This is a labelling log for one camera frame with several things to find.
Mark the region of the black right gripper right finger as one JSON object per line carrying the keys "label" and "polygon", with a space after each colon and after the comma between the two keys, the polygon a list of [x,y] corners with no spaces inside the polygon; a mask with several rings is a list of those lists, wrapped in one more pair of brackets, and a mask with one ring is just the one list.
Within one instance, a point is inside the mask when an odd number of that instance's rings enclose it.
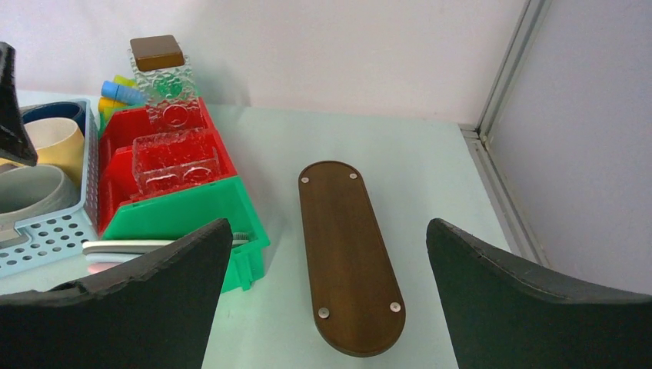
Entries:
{"label": "black right gripper right finger", "polygon": [[461,368],[649,368],[651,297],[582,281],[441,219],[426,245]]}

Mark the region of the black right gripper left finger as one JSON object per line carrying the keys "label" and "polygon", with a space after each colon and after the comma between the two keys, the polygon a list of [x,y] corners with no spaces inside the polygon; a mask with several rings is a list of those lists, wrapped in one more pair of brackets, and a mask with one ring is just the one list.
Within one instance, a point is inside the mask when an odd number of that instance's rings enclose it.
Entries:
{"label": "black right gripper left finger", "polygon": [[232,247],[214,220],[48,291],[1,297],[3,368],[200,368]]}

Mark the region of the green bin with toothbrushes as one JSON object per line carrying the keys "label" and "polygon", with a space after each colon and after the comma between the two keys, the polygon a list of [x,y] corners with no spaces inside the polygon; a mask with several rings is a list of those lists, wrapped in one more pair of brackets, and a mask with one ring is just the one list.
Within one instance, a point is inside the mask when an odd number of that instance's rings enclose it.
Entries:
{"label": "green bin with toothbrushes", "polygon": [[238,176],[122,204],[104,225],[101,237],[174,240],[218,218],[228,220],[233,234],[248,236],[247,243],[231,249],[221,291],[246,291],[264,277],[263,250],[270,239]]}

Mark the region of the light blue plastic basket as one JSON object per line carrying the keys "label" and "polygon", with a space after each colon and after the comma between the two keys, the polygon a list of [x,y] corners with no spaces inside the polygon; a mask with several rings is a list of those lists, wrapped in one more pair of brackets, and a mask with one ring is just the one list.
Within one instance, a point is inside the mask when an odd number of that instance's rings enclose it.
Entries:
{"label": "light blue plastic basket", "polygon": [[1,277],[81,254],[82,243],[98,238],[98,126],[88,99],[74,99],[84,112],[85,143],[81,190],[66,209],[22,220],[12,228],[26,239],[1,249]]}

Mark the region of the clear glass rectangular container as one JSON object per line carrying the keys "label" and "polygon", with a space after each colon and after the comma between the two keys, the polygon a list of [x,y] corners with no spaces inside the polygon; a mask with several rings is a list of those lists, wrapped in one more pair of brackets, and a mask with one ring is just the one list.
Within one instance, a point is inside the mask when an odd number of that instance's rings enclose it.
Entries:
{"label": "clear glass rectangular container", "polygon": [[136,138],[132,174],[141,196],[215,181],[222,174],[218,146],[208,129],[193,128]]}

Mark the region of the grey ceramic mug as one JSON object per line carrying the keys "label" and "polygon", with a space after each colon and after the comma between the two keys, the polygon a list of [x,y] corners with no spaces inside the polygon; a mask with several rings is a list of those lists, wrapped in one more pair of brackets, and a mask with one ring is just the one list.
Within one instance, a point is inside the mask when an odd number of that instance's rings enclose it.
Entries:
{"label": "grey ceramic mug", "polygon": [[82,190],[58,166],[36,165],[1,173],[1,225],[73,208]]}

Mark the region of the glass jar with brown lid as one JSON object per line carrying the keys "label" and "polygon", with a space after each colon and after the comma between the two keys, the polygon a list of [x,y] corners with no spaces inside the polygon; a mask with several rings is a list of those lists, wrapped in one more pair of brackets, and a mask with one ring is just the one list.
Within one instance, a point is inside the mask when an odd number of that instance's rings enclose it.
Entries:
{"label": "glass jar with brown lid", "polygon": [[189,61],[173,35],[130,40],[131,67],[157,132],[201,126],[200,94]]}

